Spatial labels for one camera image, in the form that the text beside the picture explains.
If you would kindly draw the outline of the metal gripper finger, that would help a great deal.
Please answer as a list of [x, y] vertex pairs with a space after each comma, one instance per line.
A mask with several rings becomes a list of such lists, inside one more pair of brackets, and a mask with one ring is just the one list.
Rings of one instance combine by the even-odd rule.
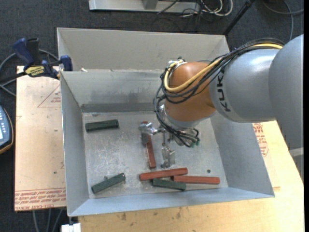
[[141, 134], [141, 141], [144, 146], [147, 146], [150, 139], [149, 137], [154, 134], [155, 128], [151, 122], [143, 122], [138, 127]]
[[172, 150], [169, 146], [165, 146], [162, 148], [162, 157], [163, 163], [161, 167], [166, 169], [175, 164], [175, 151]]

